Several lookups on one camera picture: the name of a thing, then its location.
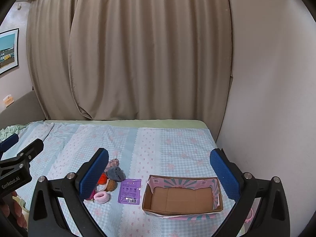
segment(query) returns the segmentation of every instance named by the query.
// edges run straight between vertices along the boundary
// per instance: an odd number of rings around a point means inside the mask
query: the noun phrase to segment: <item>blue gripper pad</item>
[[[215,149],[211,151],[210,163],[228,198],[237,202],[240,198],[239,183]]]
[[[89,162],[83,163],[77,171],[75,187],[81,201],[91,196],[100,176],[109,162],[109,153],[104,148],[99,148]]]
[[[17,134],[12,134],[3,142],[0,142],[0,152],[6,152],[13,145],[15,145],[19,141],[19,136]]]

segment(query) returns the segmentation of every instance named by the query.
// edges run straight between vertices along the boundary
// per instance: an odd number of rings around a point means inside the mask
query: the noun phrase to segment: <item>mattress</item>
[[[216,176],[209,155],[216,144],[201,121],[127,120],[127,121],[45,121],[33,122],[19,133],[19,142],[4,154],[15,156],[34,139],[44,141],[44,150],[32,162],[32,181],[17,190],[30,208],[37,179],[63,178],[76,172],[99,147],[106,148],[110,159],[118,158],[127,178],[141,179],[141,198],[149,174],[212,177]],[[108,237],[189,237],[212,236],[234,205],[223,187],[224,210],[211,219],[170,220],[146,215],[141,205],[118,203],[118,188],[110,192],[105,204],[84,201],[100,228]],[[65,218],[72,232],[81,236],[67,206],[60,199]]]

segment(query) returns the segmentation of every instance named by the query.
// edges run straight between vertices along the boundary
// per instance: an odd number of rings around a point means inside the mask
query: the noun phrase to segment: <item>picture frame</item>
[[[0,75],[18,66],[19,29],[0,33]]]

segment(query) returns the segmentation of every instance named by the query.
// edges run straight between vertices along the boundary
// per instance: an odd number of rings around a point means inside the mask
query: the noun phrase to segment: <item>pink fabric item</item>
[[[106,191],[100,191],[94,195],[94,200],[100,204],[104,204],[109,198],[110,196]]]
[[[109,163],[107,164],[104,172],[107,172],[109,170],[110,167],[112,166],[118,166],[119,165],[119,160],[118,159],[112,159],[109,161]]]
[[[90,195],[90,197],[89,197],[89,199],[87,199],[87,200],[93,200],[93,197],[94,197],[95,194],[96,194],[96,191],[93,190],[91,195]]]
[[[253,216],[254,216],[254,212],[253,212],[253,210],[251,208],[250,211],[249,211],[249,214],[248,214],[248,216],[247,216],[247,218],[245,220],[245,223],[251,222],[251,220],[253,219]]]

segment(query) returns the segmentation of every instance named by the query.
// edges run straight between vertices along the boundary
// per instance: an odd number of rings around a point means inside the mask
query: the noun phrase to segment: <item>headboard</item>
[[[45,120],[45,115],[35,91],[30,91],[0,113],[0,129],[40,120]]]

